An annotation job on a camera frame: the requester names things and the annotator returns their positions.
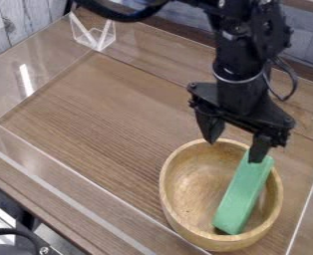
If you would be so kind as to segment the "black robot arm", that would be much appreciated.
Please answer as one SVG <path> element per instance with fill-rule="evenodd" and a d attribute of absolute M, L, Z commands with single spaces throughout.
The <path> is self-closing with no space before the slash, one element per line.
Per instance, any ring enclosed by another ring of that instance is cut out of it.
<path fill-rule="evenodd" d="M 292 29 L 285 23 L 279 0 L 137 0 L 141 10 L 122 13 L 105 0 L 75 0 L 101 17 L 121 22 L 141 22 L 170 1 L 203 10 L 215 34 L 212 83 L 192 82 L 188 105 L 204 140 L 216 142 L 231 124 L 252 134 L 248 161 L 259 163 L 272 147 L 287 143 L 295 119 L 275 105 L 291 96 L 280 96 L 269 85 L 273 67 L 279 67 L 297 88 L 293 69 L 279 54 L 291 46 Z"/>

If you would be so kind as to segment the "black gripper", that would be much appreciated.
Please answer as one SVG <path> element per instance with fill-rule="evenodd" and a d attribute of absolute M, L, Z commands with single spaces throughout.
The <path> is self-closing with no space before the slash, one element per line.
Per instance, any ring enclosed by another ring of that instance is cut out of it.
<path fill-rule="evenodd" d="M 209 144 L 220 137 L 224 124 L 231 124 L 253 135 L 249 163 L 260 163 L 271 147 L 285 145 L 295 120 L 268 96 L 261 79 L 244 84 L 192 82 L 185 89 L 201 137 Z"/>

